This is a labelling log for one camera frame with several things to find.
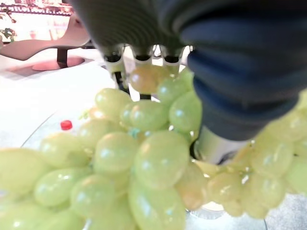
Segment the chair base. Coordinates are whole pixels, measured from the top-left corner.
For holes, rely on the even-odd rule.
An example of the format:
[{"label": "chair base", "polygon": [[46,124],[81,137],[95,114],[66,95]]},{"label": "chair base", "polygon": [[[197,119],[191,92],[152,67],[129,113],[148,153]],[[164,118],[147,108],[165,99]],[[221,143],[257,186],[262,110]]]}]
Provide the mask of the chair base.
[{"label": "chair base", "polygon": [[57,62],[56,60],[41,62],[32,67],[36,71],[47,71],[47,70],[58,70],[68,67],[73,67],[85,62],[84,58],[81,57],[69,57],[67,58],[67,63]]}]

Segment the grape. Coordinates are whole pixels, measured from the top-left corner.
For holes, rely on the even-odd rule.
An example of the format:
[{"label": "grape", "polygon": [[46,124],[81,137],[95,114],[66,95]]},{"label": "grape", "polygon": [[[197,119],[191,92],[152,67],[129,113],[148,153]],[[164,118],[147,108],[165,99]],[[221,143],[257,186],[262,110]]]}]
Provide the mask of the grape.
[{"label": "grape", "polygon": [[299,95],[299,101],[295,106],[297,110],[305,110],[307,108],[307,90],[303,90]]},{"label": "grape", "polygon": [[2,230],[36,230],[53,212],[37,205],[33,200],[25,200],[0,215]]},{"label": "grape", "polygon": [[204,161],[194,160],[194,163],[201,169],[202,173],[214,177],[221,170],[221,167],[215,164],[209,164]]},{"label": "grape", "polygon": [[140,100],[135,102],[130,120],[141,131],[158,130],[168,121],[168,108],[158,102]]},{"label": "grape", "polygon": [[103,217],[91,220],[88,230],[135,230],[127,197],[120,199]]},{"label": "grape", "polygon": [[32,191],[37,180],[51,170],[31,149],[0,150],[0,190],[18,195]]},{"label": "grape", "polygon": [[175,184],[186,209],[196,210],[208,202],[207,182],[208,178],[204,177],[199,167],[190,162],[181,179]]},{"label": "grape", "polygon": [[64,210],[45,220],[37,230],[82,230],[84,224],[72,211]]},{"label": "grape", "polygon": [[89,168],[59,169],[43,176],[36,184],[36,201],[47,207],[55,207],[69,200],[73,186],[91,174]]},{"label": "grape", "polygon": [[271,122],[267,127],[272,136],[281,141],[293,142],[307,136],[307,119],[297,110]]},{"label": "grape", "polygon": [[193,86],[194,73],[188,67],[185,67],[179,73],[178,78],[182,79],[190,90],[194,90],[194,86]]},{"label": "grape", "polygon": [[105,134],[116,131],[124,131],[124,129],[120,125],[107,119],[93,119],[80,127],[78,137],[88,150],[94,152],[98,141]]},{"label": "grape", "polygon": [[169,121],[182,132],[198,130],[201,125],[201,102],[194,92],[187,92],[172,104]]},{"label": "grape", "polygon": [[157,95],[161,103],[171,105],[189,88],[182,79],[166,79],[158,87]]},{"label": "grape", "polygon": [[264,219],[268,209],[260,204],[258,199],[252,195],[249,181],[244,185],[241,197],[241,205],[244,211],[253,218]]},{"label": "grape", "polygon": [[128,191],[128,185],[130,180],[130,170],[119,173],[99,173],[108,179],[115,187],[117,196],[125,195]]},{"label": "grape", "polygon": [[307,159],[294,157],[285,179],[292,189],[307,196]]},{"label": "grape", "polygon": [[101,111],[97,107],[92,107],[87,111],[87,115],[90,119],[108,119],[114,122],[117,122],[115,118],[108,115],[107,111]]},{"label": "grape", "polygon": [[113,132],[99,140],[94,160],[98,172],[122,172],[128,170],[138,151],[138,141],[123,132]]},{"label": "grape", "polygon": [[115,199],[114,185],[101,175],[91,175],[72,189],[71,209],[79,216],[94,218],[108,212]]},{"label": "grape", "polygon": [[282,179],[270,179],[253,174],[250,179],[253,196],[266,208],[279,206],[285,196],[285,183]]},{"label": "grape", "polygon": [[96,95],[95,102],[99,110],[105,111],[107,116],[119,121],[121,109],[132,100],[129,94],[121,90],[105,88]]},{"label": "grape", "polygon": [[164,67],[154,65],[138,66],[130,74],[131,86],[142,94],[157,92],[158,85],[170,78],[171,73]]},{"label": "grape", "polygon": [[192,136],[190,134],[190,132],[181,132],[179,130],[173,129],[174,132],[180,134],[182,137],[184,137],[184,139],[191,144],[192,143]]},{"label": "grape", "polygon": [[131,127],[131,119],[130,119],[130,114],[132,111],[132,108],[134,107],[135,103],[129,103],[127,104],[122,110],[120,111],[120,121],[125,127]]},{"label": "grape", "polygon": [[252,147],[247,145],[235,155],[229,167],[239,171],[248,171],[250,168],[250,156],[252,153]]},{"label": "grape", "polygon": [[137,134],[137,140],[140,144],[143,143],[150,135],[152,135],[153,131],[145,131],[145,132],[138,132]]},{"label": "grape", "polygon": [[56,133],[40,144],[41,156],[57,168],[81,167],[89,162],[80,140],[69,133]]},{"label": "grape", "polygon": [[238,173],[220,173],[209,180],[207,192],[209,199],[218,204],[239,199],[242,179]]},{"label": "grape", "polygon": [[135,157],[135,173],[142,184],[156,189],[173,186],[189,162],[189,147],[172,131],[158,131],[140,146]]},{"label": "grape", "polygon": [[142,230],[184,230],[186,213],[174,188],[151,190],[132,179],[129,204]]},{"label": "grape", "polygon": [[295,154],[307,159],[307,137],[295,143]]},{"label": "grape", "polygon": [[293,159],[294,147],[288,142],[281,142],[267,132],[256,138],[251,165],[260,175],[279,178],[288,170]]},{"label": "grape", "polygon": [[233,217],[240,217],[243,215],[244,210],[239,200],[231,200],[223,203],[224,210]]}]

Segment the pink chair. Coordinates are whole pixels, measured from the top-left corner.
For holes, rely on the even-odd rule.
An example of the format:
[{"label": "pink chair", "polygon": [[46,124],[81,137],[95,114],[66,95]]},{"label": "pink chair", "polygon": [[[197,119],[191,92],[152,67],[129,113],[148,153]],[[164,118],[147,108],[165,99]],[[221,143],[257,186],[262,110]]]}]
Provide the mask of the pink chair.
[{"label": "pink chair", "polygon": [[58,40],[23,40],[12,42],[0,49],[0,55],[25,61],[40,51],[56,48],[58,50],[57,60],[42,62],[33,66],[33,69],[38,71],[56,70],[83,63],[84,59],[81,57],[67,58],[67,51],[69,49],[80,48],[89,41],[90,36],[86,29],[76,14],[72,14],[64,36]]}]

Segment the grape bunch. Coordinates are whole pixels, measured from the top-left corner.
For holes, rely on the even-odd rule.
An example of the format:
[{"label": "grape bunch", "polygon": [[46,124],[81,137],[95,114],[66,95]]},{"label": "grape bunch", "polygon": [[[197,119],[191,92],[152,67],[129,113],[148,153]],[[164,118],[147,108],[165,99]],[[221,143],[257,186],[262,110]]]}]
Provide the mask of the grape bunch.
[{"label": "grape bunch", "polygon": [[286,193],[307,194],[306,93],[218,166],[189,156],[202,112],[192,81],[188,68],[139,66],[131,86],[159,102],[103,89],[75,135],[0,150],[1,229],[184,230],[186,210],[212,201],[262,219]]}]

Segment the red bottle cap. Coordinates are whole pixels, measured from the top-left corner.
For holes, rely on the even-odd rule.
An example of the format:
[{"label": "red bottle cap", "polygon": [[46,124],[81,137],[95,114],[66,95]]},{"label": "red bottle cap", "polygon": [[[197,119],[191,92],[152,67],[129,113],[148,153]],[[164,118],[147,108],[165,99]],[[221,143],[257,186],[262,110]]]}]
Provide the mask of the red bottle cap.
[{"label": "red bottle cap", "polygon": [[61,122],[61,129],[62,130],[70,130],[72,128],[72,123],[70,120],[62,121]]}]

